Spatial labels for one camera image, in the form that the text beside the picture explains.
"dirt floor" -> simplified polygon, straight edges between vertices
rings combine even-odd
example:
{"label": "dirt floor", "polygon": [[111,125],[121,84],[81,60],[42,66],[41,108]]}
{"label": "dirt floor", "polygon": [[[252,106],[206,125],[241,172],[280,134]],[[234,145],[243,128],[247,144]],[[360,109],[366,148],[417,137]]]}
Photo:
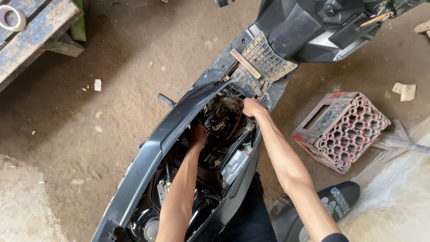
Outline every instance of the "dirt floor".
{"label": "dirt floor", "polygon": [[[0,242],[89,241],[136,145],[169,110],[156,94],[179,100],[254,21],[260,1],[222,9],[210,0],[117,2],[85,5],[88,42],[81,56],[46,52],[0,93],[0,216],[7,221]],[[345,60],[300,65],[272,113],[282,133],[288,137],[326,93],[338,91],[362,92],[406,130],[428,117],[430,41],[413,28],[428,21],[429,12],[424,4],[387,21]],[[103,80],[101,92],[82,90],[96,78]],[[415,100],[400,103],[391,92],[396,82],[417,84]],[[317,189],[349,180],[379,152],[369,150],[340,175],[288,140]],[[12,171],[13,164],[20,170]],[[270,202],[282,189],[264,147],[258,169]],[[23,193],[34,196],[18,199]],[[40,226],[50,230],[38,236]]]}

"roll of tape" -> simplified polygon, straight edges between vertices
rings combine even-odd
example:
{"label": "roll of tape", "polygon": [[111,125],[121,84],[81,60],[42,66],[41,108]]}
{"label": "roll of tape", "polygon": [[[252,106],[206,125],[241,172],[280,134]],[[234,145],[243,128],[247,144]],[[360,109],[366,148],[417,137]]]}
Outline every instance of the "roll of tape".
{"label": "roll of tape", "polygon": [[[6,23],[5,15],[7,12],[12,11],[15,13],[15,15],[18,17],[18,23],[15,26],[9,26]],[[2,5],[0,6],[0,26],[2,26],[5,29],[12,30],[12,31],[21,31],[25,27],[25,16],[22,14],[21,11],[12,8],[8,5]]]}

